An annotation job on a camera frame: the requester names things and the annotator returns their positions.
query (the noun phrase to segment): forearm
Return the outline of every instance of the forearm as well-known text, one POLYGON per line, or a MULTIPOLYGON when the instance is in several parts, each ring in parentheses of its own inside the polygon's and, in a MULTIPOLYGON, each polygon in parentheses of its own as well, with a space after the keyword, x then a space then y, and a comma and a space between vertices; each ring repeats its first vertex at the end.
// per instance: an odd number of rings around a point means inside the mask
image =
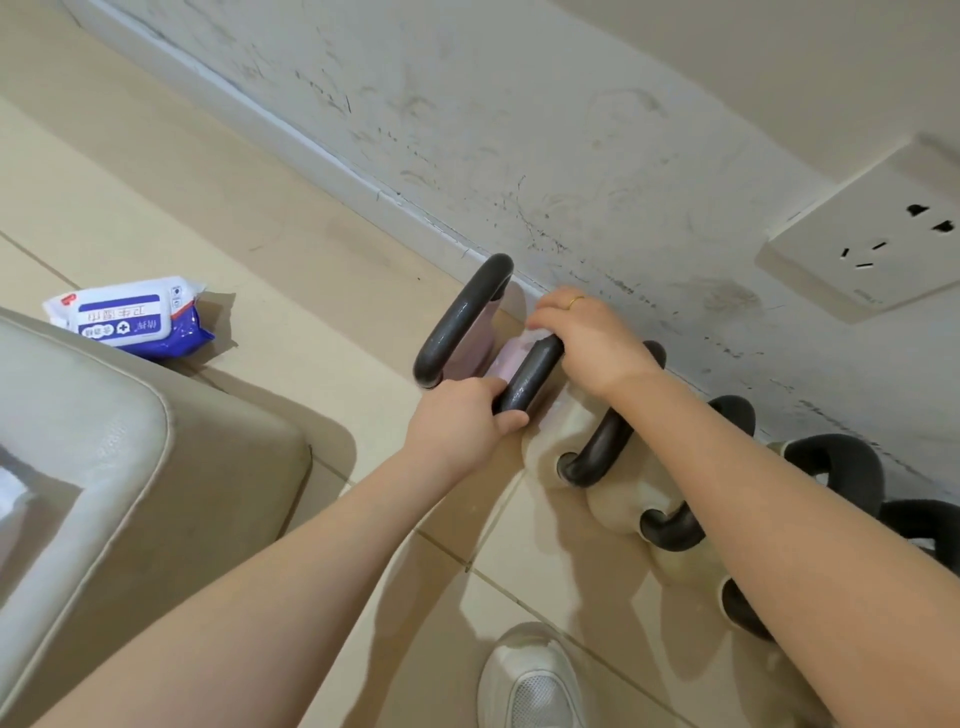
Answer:
POLYGON ((446 479, 398 453, 152 625, 37 726, 293 728, 446 479))
POLYGON ((842 725, 955 725, 960 584, 670 375, 611 404, 673 475, 731 575, 842 725))

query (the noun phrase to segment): wall socket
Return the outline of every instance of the wall socket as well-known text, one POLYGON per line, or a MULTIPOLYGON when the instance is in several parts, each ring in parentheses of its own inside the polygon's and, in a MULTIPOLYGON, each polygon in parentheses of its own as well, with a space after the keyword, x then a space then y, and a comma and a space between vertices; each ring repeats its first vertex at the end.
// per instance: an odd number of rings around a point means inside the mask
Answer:
POLYGON ((768 245, 877 312, 960 280, 959 229, 960 165, 914 141, 791 220, 768 245))

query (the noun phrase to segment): blue and white package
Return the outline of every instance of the blue and white package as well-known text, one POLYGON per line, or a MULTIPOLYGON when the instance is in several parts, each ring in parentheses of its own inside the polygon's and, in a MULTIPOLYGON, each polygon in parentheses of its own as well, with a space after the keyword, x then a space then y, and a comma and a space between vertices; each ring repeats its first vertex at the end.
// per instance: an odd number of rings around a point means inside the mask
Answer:
POLYGON ((145 359, 195 352, 213 334, 200 325, 201 283, 172 276, 71 291, 45 301, 50 323, 145 359))

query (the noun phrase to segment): black handle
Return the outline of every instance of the black handle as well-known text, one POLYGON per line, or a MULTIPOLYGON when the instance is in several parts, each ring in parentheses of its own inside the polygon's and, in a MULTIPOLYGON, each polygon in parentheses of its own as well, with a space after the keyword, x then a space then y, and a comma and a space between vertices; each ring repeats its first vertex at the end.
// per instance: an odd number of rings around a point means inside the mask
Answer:
MULTIPOLYGON (((653 355, 661 369, 666 366, 666 349, 660 342, 644 341, 643 346, 653 355)), ((579 453, 565 452, 560 456, 557 460, 557 475, 578 488, 595 485, 627 447, 632 434, 634 429, 611 407, 579 453)))
POLYGON ((960 506, 940 500, 891 500, 880 508, 880 522, 904 539, 929 539, 924 549, 960 576, 960 506))
POLYGON ((522 409, 525 412, 563 355, 564 342, 557 334, 551 334, 534 344, 507 388, 493 401, 493 414, 510 409, 522 409))
POLYGON ((497 253, 484 261, 420 347, 414 362, 417 384, 432 389, 443 381, 446 362, 487 304, 503 298, 513 272, 509 255, 497 253))
POLYGON ((747 597, 743 595, 740 588, 732 579, 727 579, 720 590, 720 603, 727 618, 739 627, 750 632, 755 637, 759 637, 767 642, 773 642, 774 636, 770 630, 756 615, 754 608, 750 606, 747 597))
POLYGON ((876 518, 883 504, 883 466, 874 449, 851 435, 814 435, 784 449, 783 459, 807 475, 827 474, 827 487, 876 518))
MULTIPOLYGON (((754 436, 754 406, 738 395, 723 395, 708 404, 745 433, 754 436)), ((640 516, 640 533, 647 541, 664 551, 686 551, 703 541, 707 534, 684 501, 670 515, 650 508, 640 516)))

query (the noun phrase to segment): white sneaker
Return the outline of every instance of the white sneaker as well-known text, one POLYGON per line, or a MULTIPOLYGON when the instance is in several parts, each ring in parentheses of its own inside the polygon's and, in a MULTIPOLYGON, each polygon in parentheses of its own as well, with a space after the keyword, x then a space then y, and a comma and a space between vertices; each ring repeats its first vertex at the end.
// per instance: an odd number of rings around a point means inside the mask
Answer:
POLYGON ((510 630, 480 675, 480 728, 585 728, 573 665, 539 622, 510 630))

